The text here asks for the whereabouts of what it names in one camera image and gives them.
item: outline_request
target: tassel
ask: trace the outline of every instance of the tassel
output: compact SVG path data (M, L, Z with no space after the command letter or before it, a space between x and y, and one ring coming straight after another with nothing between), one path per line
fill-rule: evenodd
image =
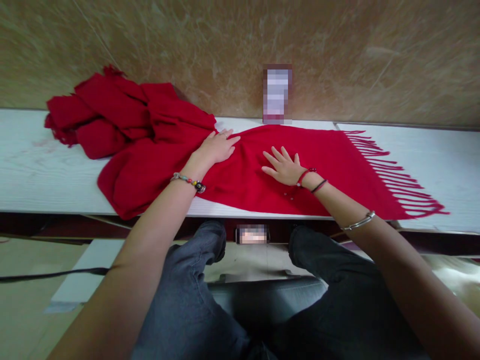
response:
M386 188L393 194L395 200L405 211L408 219L423 218L432 214L449 214L449 212L442 211L445 207L432 198L431 195L411 190L423 189L423 187L410 175L402 173L405 169L398 166L396 161L378 159L378 157L390 155L390 152L384 151L374 140L371 140L371 137L359 135L364 132L362 130L354 130L344 131L343 133L367 160Z

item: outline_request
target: leg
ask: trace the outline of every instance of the leg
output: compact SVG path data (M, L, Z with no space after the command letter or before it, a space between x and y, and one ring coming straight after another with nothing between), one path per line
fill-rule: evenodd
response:
M205 265L225 251L225 228L207 221L194 237L168 251L158 289L133 359L238 359L250 339L213 299Z
M273 335L285 359L428 359L375 264L329 237L300 226L290 238L294 265L328 291Z

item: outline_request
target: silver bangle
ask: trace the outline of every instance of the silver bangle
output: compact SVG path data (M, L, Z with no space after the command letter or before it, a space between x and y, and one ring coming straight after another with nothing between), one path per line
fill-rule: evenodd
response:
M356 222L350 226L347 226L347 227L341 227L340 229L342 231L346 231L346 230L353 230L353 229L356 229L356 228L359 228L361 227L362 225L365 225L366 223L369 223L370 221L372 221L372 219L374 218L375 216L375 211L370 211L369 213L366 214L366 217L362 220L360 220L359 222Z

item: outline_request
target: red scarf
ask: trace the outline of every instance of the red scarf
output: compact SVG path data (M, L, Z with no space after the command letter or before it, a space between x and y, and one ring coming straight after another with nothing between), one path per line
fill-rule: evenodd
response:
M80 144L91 159L114 155L98 187L118 215L130 219L143 213L182 169L215 130L216 120L180 100L170 83L137 85L112 67L104 73L79 84L72 96L53 97L45 127L63 144ZM269 165L262 152L284 146L292 156L299 154L302 166L317 168L384 219L447 214L400 166L380 158L388 152L360 133L285 125L241 132L233 155L211 168L203 179L206 191L198 196L255 212L328 216L308 190L282 185L261 171Z

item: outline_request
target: beaded bracelet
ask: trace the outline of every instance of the beaded bracelet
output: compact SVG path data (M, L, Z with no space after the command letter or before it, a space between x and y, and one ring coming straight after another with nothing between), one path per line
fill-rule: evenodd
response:
M317 172L316 167L310 167L308 170L305 170L303 172L303 174L301 174L300 177L298 178L298 181L296 182L296 185L298 187L301 187L302 186L302 180L304 179L305 175L307 175L308 173L316 173L316 172Z
M207 188L205 185L203 185L198 180L192 180L191 178L183 176L179 172L174 172L173 177L170 179L170 181L172 182L173 180L177 180L177 179L181 179L183 181L186 181L189 184L192 184L195 187L196 192L199 193L199 194L203 193L205 191L205 189Z

